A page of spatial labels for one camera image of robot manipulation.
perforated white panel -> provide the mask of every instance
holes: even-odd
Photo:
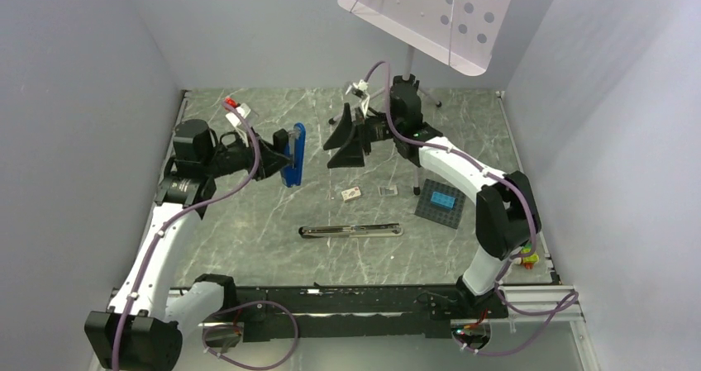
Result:
[[[487,70],[510,2],[338,0],[347,11],[469,76]]]

blue box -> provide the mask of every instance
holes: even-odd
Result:
[[[431,195],[431,204],[446,210],[452,210],[455,206],[455,198],[440,192],[434,192]]]

tripod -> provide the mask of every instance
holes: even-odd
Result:
[[[414,51],[416,51],[414,46],[407,45],[407,57],[405,59],[405,64],[404,64],[404,73],[402,74],[402,79],[406,80],[406,81],[410,80],[410,77],[411,77],[412,64],[414,61]],[[382,93],[384,93],[384,91],[385,91],[385,88],[381,88],[380,90],[370,94],[370,101],[372,101],[374,98],[377,98],[378,96],[380,96]],[[419,85],[418,91],[421,92],[424,96],[426,96],[426,98],[428,98],[428,101],[433,103],[433,105],[435,105],[437,108],[440,108],[443,106],[443,103],[441,101],[437,100],[435,97],[433,97],[433,95],[431,93],[429,93],[426,90],[426,88],[424,88],[423,86]],[[330,118],[329,124],[330,125],[336,124],[336,122],[339,119],[341,119],[342,115],[343,115],[343,112]],[[414,192],[414,195],[417,195],[417,196],[419,194],[421,194],[421,187],[419,186],[420,180],[421,180],[421,168],[416,167],[414,169],[413,192]]]

marble tabletop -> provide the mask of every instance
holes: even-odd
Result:
[[[424,119],[455,145],[506,172],[516,155],[494,91],[433,89],[443,102],[424,102]],[[326,167],[331,151],[322,145],[333,127],[328,119],[343,102],[340,88],[217,88],[186,94],[184,119],[203,119],[218,133],[229,131],[221,100],[231,96],[258,114],[255,129],[266,139],[279,128],[302,122],[307,129],[303,183],[286,188],[279,178],[253,182],[240,193],[211,205],[184,250],[175,282],[190,285],[201,273],[232,276],[238,285],[313,283],[454,283],[470,265],[478,243],[474,205],[465,204],[455,230],[414,216],[413,166],[397,155],[392,141],[374,143],[363,169]],[[381,103],[374,100],[377,109]],[[217,180],[217,194],[233,188],[246,172]],[[446,183],[424,170],[424,178]],[[396,184],[399,194],[381,197],[378,186]],[[341,191],[359,186],[362,197],[344,203]],[[302,239],[300,226],[398,222],[404,235],[391,238]],[[544,262],[526,270],[515,266],[507,283],[550,283]]]

gray wall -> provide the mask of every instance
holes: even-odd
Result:
[[[336,87],[406,45],[336,0],[135,0],[184,88]],[[552,0],[513,0],[487,72],[465,77],[417,53],[427,86],[504,89]]]
[[[555,0],[507,113],[605,370],[701,363],[701,0]]]
[[[129,0],[0,0],[0,368],[87,368],[178,107]]]

